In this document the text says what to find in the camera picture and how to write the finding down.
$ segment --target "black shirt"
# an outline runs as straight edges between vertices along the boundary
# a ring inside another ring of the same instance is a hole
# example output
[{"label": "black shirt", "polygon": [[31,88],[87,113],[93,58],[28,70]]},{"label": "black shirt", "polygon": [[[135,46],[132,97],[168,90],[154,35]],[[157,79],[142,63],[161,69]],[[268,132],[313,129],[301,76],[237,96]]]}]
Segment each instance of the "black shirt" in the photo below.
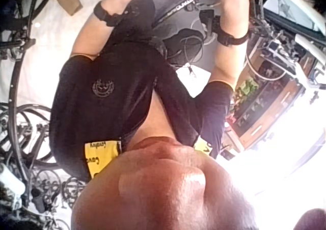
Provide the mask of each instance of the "black shirt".
[{"label": "black shirt", "polygon": [[147,117],[154,89],[177,140],[194,146],[201,136],[216,158],[231,87],[213,82],[192,98],[157,50],[124,42],[94,61],[75,56],[64,65],[50,120],[50,148],[57,163],[70,175],[88,180],[84,145],[121,140],[124,151]]}]

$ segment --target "white floor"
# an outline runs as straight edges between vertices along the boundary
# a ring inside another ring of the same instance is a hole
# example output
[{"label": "white floor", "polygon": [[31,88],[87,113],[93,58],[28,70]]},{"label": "white floor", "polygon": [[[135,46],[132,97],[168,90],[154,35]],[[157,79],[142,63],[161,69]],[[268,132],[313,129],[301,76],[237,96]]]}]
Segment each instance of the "white floor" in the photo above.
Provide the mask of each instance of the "white floor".
[{"label": "white floor", "polygon": [[[32,37],[37,39],[26,54],[20,76],[18,103],[36,103],[52,106],[59,80],[59,72],[68,59],[73,42],[82,25],[99,0],[80,0],[84,8],[69,16],[56,2],[50,0],[34,21]],[[2,61],[0,68],[0,100],[8,101],[13,63]],[[187,69],[179,76],[192,95],[205,86],[209,73],[194,69],[196,78]],[[282,180],[286,171],[323,133],[326,124],[326,95],[309,105],[309,93],[274,126],[275,136],[261,143],[257,152],[239,157],[230,163],[235,179],[241,178],[251,192],[268,190],[256,197],[258,222],[261,229],[292,229],[300,216],[312,208],[326,205],[326,148],[324,147],[307,165],[294,175]],[[69,211],[63,212],[69,222]]]}]

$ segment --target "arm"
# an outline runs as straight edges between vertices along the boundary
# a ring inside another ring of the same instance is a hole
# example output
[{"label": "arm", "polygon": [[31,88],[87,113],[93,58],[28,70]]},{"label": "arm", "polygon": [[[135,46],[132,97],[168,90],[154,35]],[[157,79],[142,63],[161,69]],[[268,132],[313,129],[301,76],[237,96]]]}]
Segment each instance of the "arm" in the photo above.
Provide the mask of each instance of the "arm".
[{"label": "arm", "polygon": [[[221,1],[221,28],[235,38],[241,38],[246,35],[249,27],[249,0]],[[243,70],[246,50],[247,43],[229,47],[218,44],[215,56],[215,69],[209,82],[221,81],[231,86],[234,90]]]},{"label": "arm", "polygon": [[[130,1],[102,0],[101,5],[110,15],[121,15]],[[113,27],[106,26],[104,21],[92,13],[77,36],[71,56],[83,55],[94,60],[105,46],[112,30]]]}]

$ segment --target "short sleeve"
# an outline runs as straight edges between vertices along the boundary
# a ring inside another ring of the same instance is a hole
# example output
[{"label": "short sleeve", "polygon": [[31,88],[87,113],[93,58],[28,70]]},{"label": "short sleeve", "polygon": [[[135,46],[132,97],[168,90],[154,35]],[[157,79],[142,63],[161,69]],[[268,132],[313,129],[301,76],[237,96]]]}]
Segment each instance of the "short sleeve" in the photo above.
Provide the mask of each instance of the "short sleeve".
[{"label": "short sleeve", "polygon": [[232,88],[223,82],[211,82],[195,98],[197,112],[202,120],[201,137],[211,144],[210,156],[220,152],[225,119],[230,110]]}]

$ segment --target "watch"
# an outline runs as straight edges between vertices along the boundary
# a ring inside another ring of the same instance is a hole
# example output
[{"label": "watch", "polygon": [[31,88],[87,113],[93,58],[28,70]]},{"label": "watch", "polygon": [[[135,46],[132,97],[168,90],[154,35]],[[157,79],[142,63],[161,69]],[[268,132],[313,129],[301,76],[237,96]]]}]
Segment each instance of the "watch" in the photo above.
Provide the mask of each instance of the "watch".
[{"label": "watch", "polygon": [[102,7],[100,1],[99,3],[97,3],[97,5],[94,8],[94,15],[100,20],[100,21],[104,21],[106,22],[106,25],[108,27],[115,27],[117,26],[121,20],[124,18],[124,15],[126,13],[124,13],[123,15],[120,14],[113,14],[110,15],[108,14],[108,12]]},{"label": "watch", "polygon": [[233,35],[226,33],[222,30],[221,25],[217,24],[217,34],[218,34],[218,42],[224,46],[231,46],[231,45],[242,45],[249,39],[249,31],[246,33],[245,36],[242,38],[234,38]]}]

